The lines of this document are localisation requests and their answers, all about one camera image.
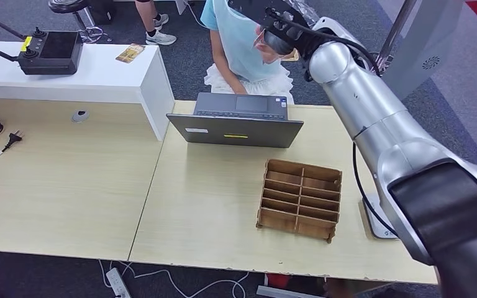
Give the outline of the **person's left hand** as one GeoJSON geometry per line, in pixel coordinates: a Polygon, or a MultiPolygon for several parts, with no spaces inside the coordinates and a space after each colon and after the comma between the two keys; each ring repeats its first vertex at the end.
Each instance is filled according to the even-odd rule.
{"type": "Polygon", "coordinates": [[[258,43],[256,45],[256,48],[260,51],[260,55],[262,57],[263,63],[265,64],[271,64],[276,60],[285,59],[291,56],[290,54],[280,55],[276,53],[270,46],[264,43],[258,43]]]}

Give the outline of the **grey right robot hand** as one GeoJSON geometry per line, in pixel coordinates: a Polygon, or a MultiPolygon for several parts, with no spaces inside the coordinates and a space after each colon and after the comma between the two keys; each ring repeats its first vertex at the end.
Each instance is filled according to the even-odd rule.
{"type": "Polygon", "coordinates": [[[319,20],[307,1],[260,1],[257,10],[264,13],[258,43],[270,46],[280,55],[291,53],[302,43],[301,36],[307,35],[302,27],[311,28],[319,20]]]}

